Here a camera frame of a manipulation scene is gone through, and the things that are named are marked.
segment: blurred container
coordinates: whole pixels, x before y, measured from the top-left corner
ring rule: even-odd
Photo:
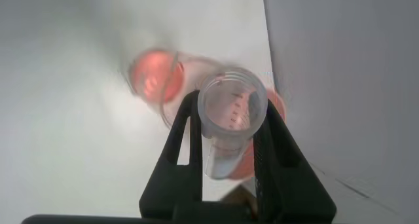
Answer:
[[[199,89],[202,81],[222,65],[209,58],[177,51],[151,49],[141,53],[128,70],[133,94],[159,112],[172,127],[183,98]]]

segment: clear plastic tube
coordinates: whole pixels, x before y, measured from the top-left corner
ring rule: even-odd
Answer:
[[[267,106],[263,83],[248,70],[227,67],[203,82],[198,113],[202,134],[212,141],[207,176],[223,179],[235,169],[261,127]]]

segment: pink liquid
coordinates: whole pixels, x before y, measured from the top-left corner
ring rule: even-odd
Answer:
[[[173,56],[166,51],[153,50],[146,53],[132,70],[134,91],[150,103],[159,103],[161,100],[167,103],[174,99],[183,84],[183,66],[178,62],[172,71],[172,63]]]

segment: white wall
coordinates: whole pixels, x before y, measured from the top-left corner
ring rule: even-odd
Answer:
[[[319,175],[338,206],[336,221],[417,223],[418,0],[265,5],[287,124],[326,173]]]

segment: white surface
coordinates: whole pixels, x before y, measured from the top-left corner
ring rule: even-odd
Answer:
[[[135,21],[129,28],[123,15]],[[0,21],[2,223],[139,216],[168,135],[118,73],[121,46],[142,24],[179,50],[271,70],[263,0],[0,0]],[[148,37],[144,47],[156,40]],[[205,179],[204,199],[235,185]]]
[[[328,175],[318,173],[337,223],[419,223],[418,9],[417,0],[268,0],[287,125]]]

